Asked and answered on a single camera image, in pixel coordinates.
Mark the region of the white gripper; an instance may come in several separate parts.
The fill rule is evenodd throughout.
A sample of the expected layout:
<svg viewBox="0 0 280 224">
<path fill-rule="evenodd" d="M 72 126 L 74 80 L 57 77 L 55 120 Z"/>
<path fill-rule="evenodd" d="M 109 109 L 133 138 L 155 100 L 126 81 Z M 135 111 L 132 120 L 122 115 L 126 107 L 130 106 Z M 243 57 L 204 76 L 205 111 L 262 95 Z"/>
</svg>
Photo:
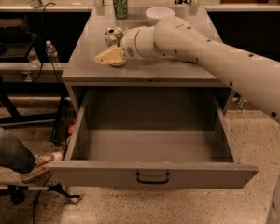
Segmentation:
<svg viewBox="0 0 280 224">
<path fill-rule="evenodd" d="M 154 27 L 136 27 L 123 33 L 120 46 L 112 45 L 105 51 L 94 57 L 97 64 L 121 66 L 130 59 L 148 59 L 155 55 L 154 51 Z"/>
</svg>

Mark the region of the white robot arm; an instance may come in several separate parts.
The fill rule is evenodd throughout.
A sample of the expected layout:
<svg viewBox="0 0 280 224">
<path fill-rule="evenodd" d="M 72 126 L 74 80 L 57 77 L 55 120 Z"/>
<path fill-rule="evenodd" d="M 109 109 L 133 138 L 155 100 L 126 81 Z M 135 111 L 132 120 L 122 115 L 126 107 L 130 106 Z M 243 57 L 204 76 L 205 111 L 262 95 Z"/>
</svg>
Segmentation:
<svg viewBox="0 0 280 224">
<path fill-rule="evenodd" d="M 181 18 L 129 29 L 94 60 L 119 66 L 128 58 L 195 63 L 280 124 L 280 62 L 209 39 Z"/>
</svg>

